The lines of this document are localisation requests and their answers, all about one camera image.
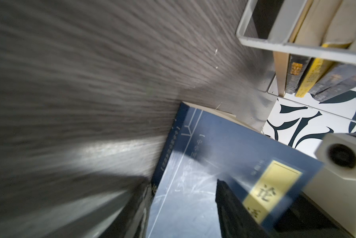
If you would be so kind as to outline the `blue book front yellow label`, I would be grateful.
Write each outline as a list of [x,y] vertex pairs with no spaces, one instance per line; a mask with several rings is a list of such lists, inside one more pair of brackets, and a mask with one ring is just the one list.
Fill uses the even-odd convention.
[[[356,39],[348,48],[356,53]],[[356,65],[349,63],[334,63],[331,68],[317,81],[317,83],[309,90],[313,96],[316,94],[341,83],[356,73]]]

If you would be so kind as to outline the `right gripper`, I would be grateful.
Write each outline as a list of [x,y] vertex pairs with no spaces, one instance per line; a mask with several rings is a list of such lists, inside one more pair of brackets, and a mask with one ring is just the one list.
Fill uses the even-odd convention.
[[281,216],[274,238],[351,238],[340,224],[304,193]]

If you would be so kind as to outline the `small blue book yellow label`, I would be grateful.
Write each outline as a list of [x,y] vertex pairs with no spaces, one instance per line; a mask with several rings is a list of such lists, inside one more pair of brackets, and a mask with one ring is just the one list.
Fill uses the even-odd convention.
[[332,86],[314,96],[314,99],[319,102],[324,102],[328,99],[331,99],[335,96],[343,94],[356,87],[356,73],[353,74],[346,80],[343,80],[341,83]]

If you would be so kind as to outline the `black book standing on shelf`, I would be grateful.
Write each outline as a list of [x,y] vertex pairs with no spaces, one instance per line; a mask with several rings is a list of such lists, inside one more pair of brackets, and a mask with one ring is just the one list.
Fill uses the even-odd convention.
[[[302,46],[318,47],[342,1],[310,1],[300,17],[299,27],[295,29],[294,43]],[[285,92],[293,94],[299,88],[310,57],[293,55],[289,57]]]

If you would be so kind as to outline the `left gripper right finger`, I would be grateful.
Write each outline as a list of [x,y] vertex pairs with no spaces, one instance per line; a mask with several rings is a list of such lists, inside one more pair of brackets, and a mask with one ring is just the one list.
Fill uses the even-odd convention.
[[222,238],[268,238],[226,182],[217,180],[216,199]]

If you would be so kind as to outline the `blue book underneath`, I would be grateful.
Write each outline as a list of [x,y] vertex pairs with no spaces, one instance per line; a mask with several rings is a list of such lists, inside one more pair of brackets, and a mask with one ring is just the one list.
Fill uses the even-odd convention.
[[247,216],[270,231],[322,167],[231,114],[182,102],[151,179],[155,199],[146,236],[219,237],[219,180]]

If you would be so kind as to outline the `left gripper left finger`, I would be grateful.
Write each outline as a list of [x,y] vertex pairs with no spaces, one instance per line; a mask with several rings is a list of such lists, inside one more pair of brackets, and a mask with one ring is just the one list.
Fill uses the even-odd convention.
[[135,190],[129,202],[101,238],[145,238],[152,205],[152,187],[148,180]]

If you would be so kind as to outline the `yellow cartoon cover book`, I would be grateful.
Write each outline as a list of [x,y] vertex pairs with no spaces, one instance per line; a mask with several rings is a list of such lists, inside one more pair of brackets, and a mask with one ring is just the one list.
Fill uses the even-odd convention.
[[[348,49],[355,39],[356,1],[342,1],[322,39],[320,47]],[[331,68],[333,63],[333,61],[327,59],[311,59],[295,96],[304,97]]]

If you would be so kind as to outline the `wooden white-framed bookshelf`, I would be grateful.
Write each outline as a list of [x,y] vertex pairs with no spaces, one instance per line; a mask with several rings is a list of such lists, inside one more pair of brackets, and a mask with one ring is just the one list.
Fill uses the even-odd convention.
[[279,94],[320,102],[356,87],[356,1],[283,1],[267,39],[245,35],[256,1],[248,1],[236,36],[272,51]]

